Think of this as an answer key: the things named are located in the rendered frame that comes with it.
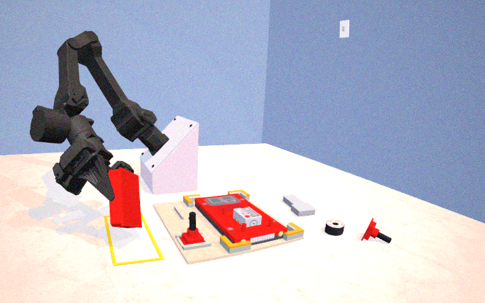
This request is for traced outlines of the red hood shell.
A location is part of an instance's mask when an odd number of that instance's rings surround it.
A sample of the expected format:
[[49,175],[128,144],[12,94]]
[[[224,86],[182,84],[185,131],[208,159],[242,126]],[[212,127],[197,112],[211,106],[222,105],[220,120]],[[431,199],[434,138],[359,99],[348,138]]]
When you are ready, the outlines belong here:
[[121,167],[109,170],[108,175],[115,194],[109,201],[112,227],[142,228],[139,176]]

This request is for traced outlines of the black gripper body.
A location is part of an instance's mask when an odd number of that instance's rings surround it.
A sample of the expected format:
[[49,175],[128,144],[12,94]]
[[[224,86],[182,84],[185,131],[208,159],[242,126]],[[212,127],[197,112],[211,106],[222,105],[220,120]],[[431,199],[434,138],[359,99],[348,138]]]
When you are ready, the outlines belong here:
[[81,164],[89,158],[92,153],[97,153],[103,156],[105,165],[107,167],[107,172],[109,170],[119,169],[129,169],[134,173],[131,165],[123,162],[117,161],[111,167],[109,167],[110,160],[113,158],[112,153],[110,153],[103,146],[103,138],[100,138],[93,130],[80,132],[72,141],[72,145],[69,146],[67,150],[61,155],[59,166],[62,171],[66,174],[72,176],[75,172],[74,165],[76,169],[81,166]]

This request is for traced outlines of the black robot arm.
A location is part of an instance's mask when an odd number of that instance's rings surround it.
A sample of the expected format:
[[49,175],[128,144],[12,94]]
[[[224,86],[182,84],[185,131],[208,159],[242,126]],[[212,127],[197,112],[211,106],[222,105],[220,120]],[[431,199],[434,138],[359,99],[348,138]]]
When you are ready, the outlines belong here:
[[[53,109],[37,105],[32,111],[30,137],[36,142],[72,145],[73,139],[83,131],[93,130],[94,120],[80,113],[88,106],[86,88],[79,80],[79,66],[87,67],[107,99],[113,115],[111,122],[116,130],[131,142],[139,139],[154,156],[170,139],[155,127],[157,117],[153,111],[141,108],[127,99],[117,80],[102,58],[102,46],[93,31],[84,31],[67,39],[58,49],[59,87]],[[66,191],[79,195],[86,180],[77,179],[62,171],[59,163],[53,166],[56,183]]]

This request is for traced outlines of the black toy wheel with white hub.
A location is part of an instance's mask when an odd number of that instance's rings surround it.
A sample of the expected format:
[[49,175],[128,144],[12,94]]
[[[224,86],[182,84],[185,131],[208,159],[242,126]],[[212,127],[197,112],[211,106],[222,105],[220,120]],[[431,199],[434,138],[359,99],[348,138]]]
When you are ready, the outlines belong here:
[[344,223],[339,220],[328,220],[325,232],[331,236],[340,236],[344,232]]

